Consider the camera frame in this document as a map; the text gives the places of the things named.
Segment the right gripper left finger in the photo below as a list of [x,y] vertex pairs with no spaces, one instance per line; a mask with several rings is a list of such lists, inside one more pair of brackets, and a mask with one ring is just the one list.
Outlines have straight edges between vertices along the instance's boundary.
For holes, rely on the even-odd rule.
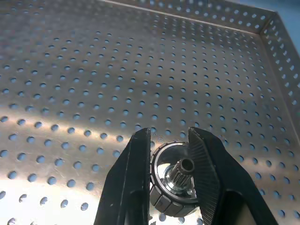
[[94,224],[147,225],[150,206],[150,129],[135,132],[108,172]]

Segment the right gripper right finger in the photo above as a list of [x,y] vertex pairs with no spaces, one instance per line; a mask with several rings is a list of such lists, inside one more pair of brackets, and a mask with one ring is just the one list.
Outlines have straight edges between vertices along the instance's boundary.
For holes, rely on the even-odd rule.
[[188,130],[196,196],[205,225],[276,225],[248,172],[222,141],[197,127]]

